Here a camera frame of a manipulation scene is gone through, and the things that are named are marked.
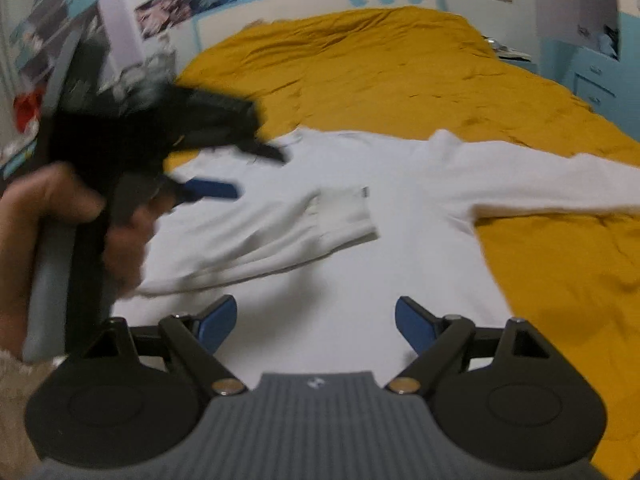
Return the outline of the person's left hand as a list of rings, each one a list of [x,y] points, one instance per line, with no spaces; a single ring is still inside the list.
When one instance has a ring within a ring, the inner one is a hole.
[[[38,224],[53,216],[70,224],[98,218],[105,200],[85,188],[65,164],[45,166],[14,181],[1,197],[1,349],[19,359],[27,333]],[[138,207],[130,220],[105,237],[103,261],[115,279],[119,296],[142,281],[146,244],[157,220],[174,206],[158,194]]]

